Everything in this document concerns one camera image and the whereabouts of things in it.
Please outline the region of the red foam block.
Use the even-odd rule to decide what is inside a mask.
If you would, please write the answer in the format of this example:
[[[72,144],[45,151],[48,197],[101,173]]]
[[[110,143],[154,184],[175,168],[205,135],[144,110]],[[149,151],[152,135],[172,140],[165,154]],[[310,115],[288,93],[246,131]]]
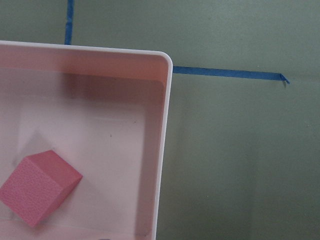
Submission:
[[[0,200],[34,228],[65,201],[83,176],[53,150],[26,156],[0,188]]]

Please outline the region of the pink plastic bin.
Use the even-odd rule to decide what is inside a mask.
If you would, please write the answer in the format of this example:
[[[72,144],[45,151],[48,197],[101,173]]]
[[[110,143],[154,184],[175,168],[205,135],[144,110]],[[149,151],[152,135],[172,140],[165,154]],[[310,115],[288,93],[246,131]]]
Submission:
[[[83,176],[37,227],[1,205],[1,239],[155,239],[172,72],[161,51],[1,41],[1,182],[47,150]]]

